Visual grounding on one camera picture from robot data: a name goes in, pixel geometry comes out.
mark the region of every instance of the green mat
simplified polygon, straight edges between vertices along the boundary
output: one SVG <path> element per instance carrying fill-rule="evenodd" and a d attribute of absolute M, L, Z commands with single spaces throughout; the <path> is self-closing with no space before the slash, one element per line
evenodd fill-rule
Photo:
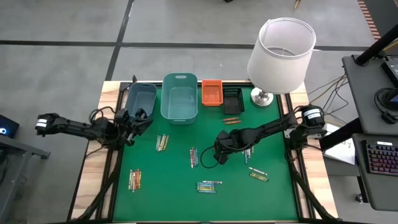
<path fill-rule="evenodd" d="M 214 144 L 225 129 L 255 128 L 279 118 L 277 101 L 265 110 L 255 108 L 249 100 L 251 88 L 242 88 L 245 112 L 242 123 L 225 125 L 223 107 L 204 107 L 198 89 L 198 116 L 191 125 L 172 125 L 160 114 L 161 89 L 157 90 L 154 122 L 135 138 L 133 147 L 124 150 L 118 186 L 115 222 L 144 221 L 267 221 L 297 220 L 289 167 L 284 159 L 282 133 L 269 136 L 254 146 L 254 153 L 244 163 L 244 155 L 232 154 L 225 165 L 191 169 L 191 147 L 198 155 Z M 156 152 L 157 135 L 168 134 L 166 151 Z M 203 156 L 213 165 L 213 150 Z M 268 173 L 268 182 L 249 176 L 248 167 Z M 128 189 L 130 170 L 142 171 L 141 189 Z M 218 180 L 215 194 L 200 194 L 195 185 L 203 180 Z"/>

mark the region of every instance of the paper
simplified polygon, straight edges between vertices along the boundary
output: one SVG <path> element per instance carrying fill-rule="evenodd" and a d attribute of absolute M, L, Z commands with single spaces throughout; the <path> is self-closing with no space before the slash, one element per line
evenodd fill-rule
<path fill-rule="evenodd" d="M 328 131 L 326 135 L 329 135 L 330 133 L 333 133 L 339 129 L 339 127 L 336 127 L 332 124 L 326 124 L 325 127 L 326 128 L 324 129 Z M 338 145 L 335 145 L 334 147 L 326 150 L 323 155 L 341 162 L 355 165 L 355 147 L 353 139 L 348 139 Z"/>

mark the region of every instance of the white lampshade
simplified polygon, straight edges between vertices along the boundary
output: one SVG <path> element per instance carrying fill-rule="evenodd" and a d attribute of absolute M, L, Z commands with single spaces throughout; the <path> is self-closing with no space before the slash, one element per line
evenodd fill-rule
<path fill-rule="evenodd" d="M 250 81 L 267 93 L 297 89 L 304 81 L 316 40 L 314 30 L 303 21 L 268 20 L 261 27 L 248 63 Z"/>

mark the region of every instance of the gray plastic bin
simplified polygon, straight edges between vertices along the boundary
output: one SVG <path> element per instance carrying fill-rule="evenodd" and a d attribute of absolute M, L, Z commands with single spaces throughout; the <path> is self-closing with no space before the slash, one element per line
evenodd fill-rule
<path fill-rule="evenodd" d="M 130 86 L 126 109 L 132 118 L 136 117 L 139 108 L 144 109 L 148 118 L 152 117 L 156 101 L 156 86 L 148 83 L 134 83 Z"/>
<path fill-rule="evenodd" d="M 191 73 L 171 73 L 162 85 L 162 116 L 172 124 L 192 124 L 198 114 L 198 79 Z"/>

